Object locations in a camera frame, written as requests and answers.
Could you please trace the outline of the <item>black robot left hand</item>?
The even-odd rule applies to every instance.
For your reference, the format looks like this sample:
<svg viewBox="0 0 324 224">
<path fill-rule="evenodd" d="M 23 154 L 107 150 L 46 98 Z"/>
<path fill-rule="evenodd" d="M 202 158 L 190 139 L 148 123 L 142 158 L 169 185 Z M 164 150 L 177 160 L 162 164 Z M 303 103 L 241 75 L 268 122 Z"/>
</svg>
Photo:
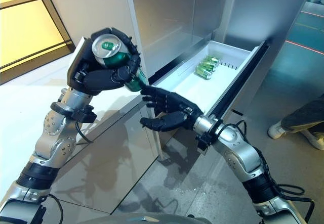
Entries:
<svg viewBox="0 0 324 224">
<path fill-rule="evenodd" d="M 82 37 L 67 72 L 69 87 L 89 95 L 126 86 L 132 92 L 146 85 L 140 53 L 132 38 L 116 28 Z"/>
</svg>

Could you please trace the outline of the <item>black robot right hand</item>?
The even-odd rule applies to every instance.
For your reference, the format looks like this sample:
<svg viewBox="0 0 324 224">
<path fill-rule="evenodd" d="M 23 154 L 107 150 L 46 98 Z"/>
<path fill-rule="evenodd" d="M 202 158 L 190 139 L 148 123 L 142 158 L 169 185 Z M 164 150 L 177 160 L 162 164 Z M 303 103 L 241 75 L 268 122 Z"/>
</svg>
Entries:
<svg viewBox="0 0 324 224">
<path fill-rule="evenodd" d="M 153 131 L 171 131 L 179 127 L 192 130 L 196 120 L 203 115 L 193 102 L 177 93 L 146 85 L 141 91 L 142 100 L 148 108 L 164 112 L 160 118 L 141 118 L 142 126 Z"/>
</svg>

